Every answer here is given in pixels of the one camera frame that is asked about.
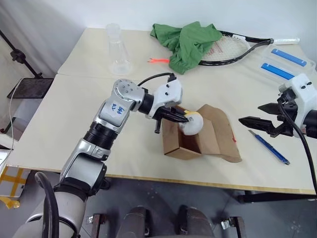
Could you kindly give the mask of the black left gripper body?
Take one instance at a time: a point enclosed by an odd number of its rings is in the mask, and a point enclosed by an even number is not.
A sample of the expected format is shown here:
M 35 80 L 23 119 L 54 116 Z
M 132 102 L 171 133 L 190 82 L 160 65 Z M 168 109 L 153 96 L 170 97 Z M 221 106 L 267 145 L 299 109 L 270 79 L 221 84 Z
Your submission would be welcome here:
M 154 119 L 156 120 L 156 126 L 155 126 L 155 133 L 160 133 L 160 127 L 161 127 L 161 120 L 164 119 L 164 116 L 167 114 L 172 114 L 172 107 L 166 108 L 166 107 L 160 107 L 154 114 Z

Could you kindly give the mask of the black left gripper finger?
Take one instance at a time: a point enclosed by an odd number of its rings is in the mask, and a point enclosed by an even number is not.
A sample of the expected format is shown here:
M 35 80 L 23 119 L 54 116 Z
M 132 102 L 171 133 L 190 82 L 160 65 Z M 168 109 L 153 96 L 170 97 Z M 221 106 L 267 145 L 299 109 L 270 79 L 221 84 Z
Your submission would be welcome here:
M 185 123 L 188 119 L 184 115 L 180 114 L 167 114 L 164 118 L 168 121 L 176 122 L 176 123 Z
M 182 108 L 172 107 L 172 116 L 174 119 L 185 119 L 186 113 Z

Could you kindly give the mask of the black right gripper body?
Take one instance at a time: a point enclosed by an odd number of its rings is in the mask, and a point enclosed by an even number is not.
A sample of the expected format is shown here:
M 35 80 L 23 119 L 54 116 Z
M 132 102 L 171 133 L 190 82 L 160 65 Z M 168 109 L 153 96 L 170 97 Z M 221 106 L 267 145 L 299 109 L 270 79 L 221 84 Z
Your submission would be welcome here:
M 283 123 L 278 126 L 274 127 L 270 131 L 271 137 L 277 137 L 280 134 L 287 135 L 287 136 L 302 136 L 302 132 L 300 128 L 295 124 L 293 118 L 287 113 L 286 106 L 288 103 L 291 103 L 296 98 L 295 93 L 293 90 L 286 90 L 284 91 L 281 96 L 277 99 L 277 103 L 273 103 L 271 105 L 270 114 L 278 115 L 283 118 Z

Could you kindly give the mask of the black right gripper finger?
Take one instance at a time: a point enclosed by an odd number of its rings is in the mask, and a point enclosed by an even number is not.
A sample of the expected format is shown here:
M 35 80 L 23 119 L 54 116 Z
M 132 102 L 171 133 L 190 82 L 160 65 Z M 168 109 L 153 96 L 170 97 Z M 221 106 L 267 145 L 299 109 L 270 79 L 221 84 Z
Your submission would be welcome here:
M 268 103 L 261 106 L 258 106 L 258 109 L 270 114 L 270 115 L 280 115 L 281 112 L 279 110 L 278 103 Z
M 273 135 L 275 133 L 275 127 L 270 120 L 247 116 L 238 119 L 238 121 L 247 128 L 265 131 L 267 134 L 270 135 Z

